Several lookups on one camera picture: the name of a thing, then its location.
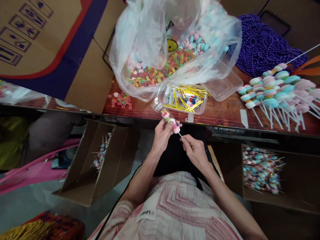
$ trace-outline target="clear plastic bag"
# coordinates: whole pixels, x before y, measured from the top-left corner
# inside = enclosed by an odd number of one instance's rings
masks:
[[[48,95],[0,80],[0,103],[17,104],[42,97],[47,101]]]
[[[145,102],[154,98],[159,85],[135,87],[129,82],[137,62],[161,69],[168,60],[168,36],[177,44],[199,33],[210,49],[185,63],[167,80],[198,84],[225,78],[235,65],[241,46],[241,22],[229,16],[215,0],[131,0],[120,16],[109,55],[120,88]],[[170,22],[173,26],[166,30]],[[228,68],[219,69],[228,51]]]

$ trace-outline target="purple beads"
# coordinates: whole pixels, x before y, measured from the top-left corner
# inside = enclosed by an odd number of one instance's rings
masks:
[[[255,14],[238,17],[242,24],[242,45],[236,65],[251,77],[260,77],[279,63],[287,63],[304,51],[291,47],[267,24],[261,23]],[[291,62],[294,69],[307,62],[305,54]]]

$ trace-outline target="printed symbol on box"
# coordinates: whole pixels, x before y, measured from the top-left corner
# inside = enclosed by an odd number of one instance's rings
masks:
[[[27,23],[18,15],[13,16],[9,24],[33,40],[39,34],[39,31],[37,29],[35,29],[31,24]]]
[[[0,60],[16,66],[22,56],[5,46],[0,45]]]
[[[31,45],[29,41],[25,40],[23,37],[6,27],[4,27],[1,31],[0,39],[23,52],[26,52]]]
[[[47,22],[32,7],[30,7],[26,3],[22,6],[19,12],[21,12],[24,16],[26,16],[28,19],[30,19],[33,23],[35,23],[40,28],[43,28],[43,26]]]
[[[53,14],[53,10],[42,0],[29,0],[37,9],[39,9],[43,15],[50,18]]]

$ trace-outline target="hand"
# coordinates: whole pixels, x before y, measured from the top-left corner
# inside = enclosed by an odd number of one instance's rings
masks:
[[[180,141],[182,142],[183,150],[187,152],[190,161],[200,172],[203,172],[205,169],[212,166],[208,161],[202,141],[194,139],[189,134],[182,136]]]
[[[166,121],[162,119],[159,124],[155,128],[155,134],[154,134],[154,140],[153,140],[153,145],[152,149],[154,152],[162,154],[164,150],[166,150],[167,145],[168,145],[168,140],[170,136],[173,134],[172,129],[173,122],[170,121],[166,125]]]

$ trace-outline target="patterned dress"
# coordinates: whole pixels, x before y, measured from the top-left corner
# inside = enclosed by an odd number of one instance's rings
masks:
[[[200,183],[203,191],[187,172],[154,178],[146,201],[136,209],[128,201],[117,204],[99,239],[242,239],[211,189]]]

